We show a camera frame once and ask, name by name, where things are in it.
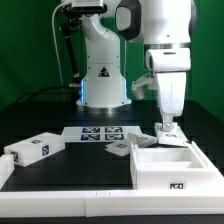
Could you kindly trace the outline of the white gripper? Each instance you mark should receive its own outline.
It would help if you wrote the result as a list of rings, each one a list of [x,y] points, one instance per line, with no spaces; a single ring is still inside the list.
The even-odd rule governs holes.
[[[162,117],[162,129],[174,128],[173,117],[182,114],[185,99],[186,73],[157,73],[158,105]]]

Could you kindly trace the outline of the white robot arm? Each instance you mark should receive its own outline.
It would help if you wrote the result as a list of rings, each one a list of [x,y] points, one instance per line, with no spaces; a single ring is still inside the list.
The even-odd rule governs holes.
[[[195,23],[194,0],[61,0],[68,28],[81,28],[85,38],[87,72],[77,105],[114,110],[131,103],[120,71],[125,54],[122,41],[137,43],[137,58],[149,71],[132,83],[138,98],[144,89],[158,91],[164,132],[176,128],[182,114],[186,72],[191,68],[190,33]]]

